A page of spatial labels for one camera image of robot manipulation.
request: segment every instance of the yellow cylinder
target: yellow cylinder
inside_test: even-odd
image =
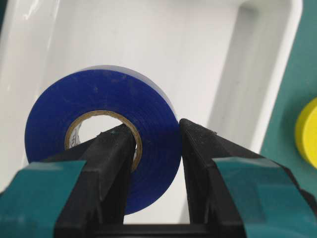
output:
[[[295,142],[301,156],[317,168],[317,98],[308,103],[297,118]]]

